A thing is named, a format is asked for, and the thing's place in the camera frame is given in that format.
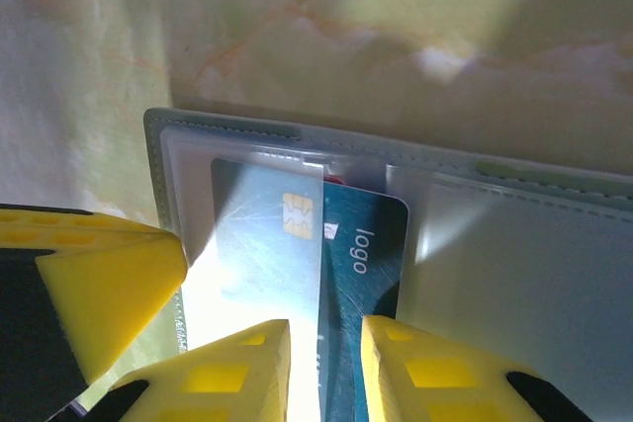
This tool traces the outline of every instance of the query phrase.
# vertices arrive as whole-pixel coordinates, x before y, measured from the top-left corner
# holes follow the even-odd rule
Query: beige marble background
[[[633,172],[631,0],[0,0],[0,59],[0,202],[155,223],[141,118],[174,91]]]

